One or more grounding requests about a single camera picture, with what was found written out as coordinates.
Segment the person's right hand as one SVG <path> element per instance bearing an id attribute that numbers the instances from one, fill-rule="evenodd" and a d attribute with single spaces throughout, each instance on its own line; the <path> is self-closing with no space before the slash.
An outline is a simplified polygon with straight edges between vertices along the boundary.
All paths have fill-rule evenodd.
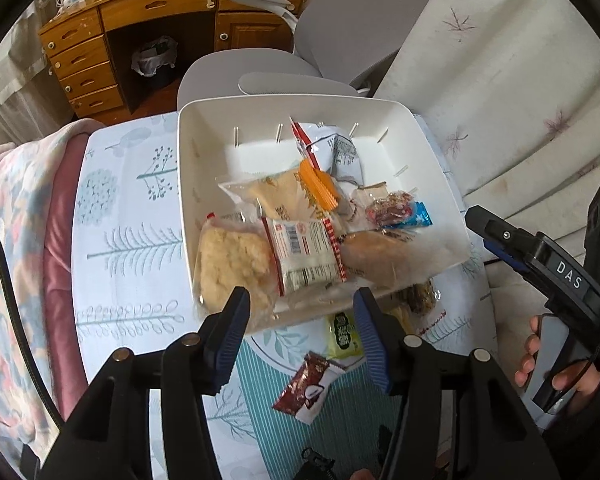
<path id="1" fill-rule="evenodd" d="M 541 349 L 541 318 L 539 315 L 532 316 L 529 321 L 531 335 L 524 343 L 524 355 L 514 374 L 514 382 L 517 387 L 524 388 L 528 382 L 529 376 L 535 369 L 535 356 Z M 556 391 L 565 390 L 576 378 L 578 382 L 573 386 L 574 395 L 568 405 L 568 413 L 574 415 L 582 411 L 593 399 L 600 386 L 600 372 L 594 364 L 584 372 L 585 361 L 578 361 L 570 364 L 561 372 L 555 374 L 552 379 L 553 388 Z"/>

